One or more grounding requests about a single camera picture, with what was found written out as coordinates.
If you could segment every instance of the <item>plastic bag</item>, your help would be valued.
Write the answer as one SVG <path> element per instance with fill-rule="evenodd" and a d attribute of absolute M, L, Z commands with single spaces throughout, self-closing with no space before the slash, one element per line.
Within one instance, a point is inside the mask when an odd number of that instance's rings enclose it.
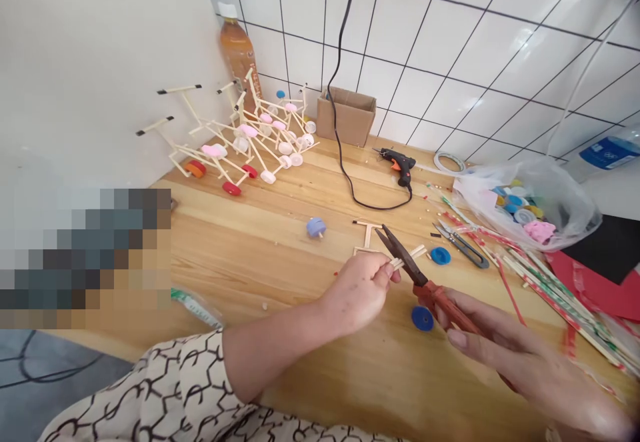
<path fill-rule="evenodd" d="M 539 251 L 555 252 L 584 239 L 602 222 L 596 204 L 564 169 L 541 157 L 530 161 L 472 167 L 465 177 L 456 178 L 453 188 L 480 219 L 514 241 Z M 496 186 L 511 185 L 514 179 L 534 196 L 548 222 L 556 226 L 546 242 L 534 241 L 524 228 L 502 208 L 495 206 Z"/>

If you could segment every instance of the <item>gray floor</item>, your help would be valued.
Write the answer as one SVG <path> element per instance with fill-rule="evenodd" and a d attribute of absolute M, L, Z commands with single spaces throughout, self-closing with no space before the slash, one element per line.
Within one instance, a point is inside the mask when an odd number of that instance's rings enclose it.
<path fill-rule="evenodd" d="M 0 439 L 35 441 L 47 424 L 78 400 L 115 382 L 129 372 L 129 362 L 103 355 L 90 367 L 65 380 L 26 382 L 18 360 L 29 330 L 0 331 Z M 100 353 L 58 337 L 36 332 L 25 352 L 25 369 L 42 377 L 90 363 Z M 6 385 L 17 383 L 12 387 Z"/>

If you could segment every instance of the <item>cardboard box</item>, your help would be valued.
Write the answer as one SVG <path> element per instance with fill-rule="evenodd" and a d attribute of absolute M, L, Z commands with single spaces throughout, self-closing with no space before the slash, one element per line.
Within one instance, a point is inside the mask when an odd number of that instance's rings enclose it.
<path fill-rule="evenodd" d="M 364 147 L 375 117 L 375 98 L 338 87 L 331 88 L 335 102 L 336 126 L 340 142 Z M 318 98 L 318 137 L 335 140 L 333 108 L 327 90 Z"/>

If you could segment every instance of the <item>patterned sleeve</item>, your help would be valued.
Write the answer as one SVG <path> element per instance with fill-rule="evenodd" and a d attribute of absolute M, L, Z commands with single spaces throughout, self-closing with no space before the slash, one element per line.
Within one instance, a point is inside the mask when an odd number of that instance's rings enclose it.
<path fill-rule="evenodd" d="M 58 415 L 39 440 L 218 441 L 254 410 L 231 389 L 218 330 L 154 346 L 118 382 Z"/>

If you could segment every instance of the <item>scissors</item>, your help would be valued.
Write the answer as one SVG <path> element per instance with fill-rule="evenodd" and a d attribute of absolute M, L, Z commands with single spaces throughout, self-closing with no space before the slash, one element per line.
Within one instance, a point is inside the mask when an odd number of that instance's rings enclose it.
<path fill-rule="evenodd" d="M 489 261 L 486 260 L 486 258 L 484 258 L 482 254 L 480 254 L 480 252 L 470 246 L 470 244 L 466 240 L 460 237 L 458 232 L 452 230 L 452 228 L 442 222 L 442 220 L 438 220 L 438 223 L 440 225 L 434 223 L 433 226 L 438 229 L 438 232 L 440 232 L 444 236 L 444 238 L 448 239 L 458 250 L 460 250 L 460 252 L 462 252 L 462 254 L 466 256 L 466 258 L 468 258 L 471 262 L 476 264 L 476 266 L 480 267 L 481 269 L 489 268 Z"/>
<path fill-rule="evenodd" d="M 389 228 L 382 224 L 382 229 L 385 232 L 384 234 L 382 234 L 378 229 L 375 229 L 375 232 L 378 234 L 378 237 L 380 237 L 380 240 L 382 240 L 382 243 L 389 250 L 391 255 L 405 263 L 404 269 L 413 281 L 413 294 L 418 297 L 418 303 L 428 308 L 432 314 L 436 314 L 435 308 L 439 307 L 440 310 L 447 315 L 449 320 L 456 324 L 460 330 L 474 333 L 481 337 L 486 337 L 484 332 L 482 332 L 482 330 L 480 330 L 480 328 L 474 324 L 472 320 L 464 314 L 464 312 L 458 309 L 458 306 L 454 304 L 450 298 L 447 297 L 444 287 L 429 280 L 427 276 L 420 271 L 413 260 L 413 257 L 410 256 L 409 252 L 407 252 Z M 502 374 L 499 375 L 507 386 L 517 393 L 513 384 L 511 384 L 511 382 Z"/>

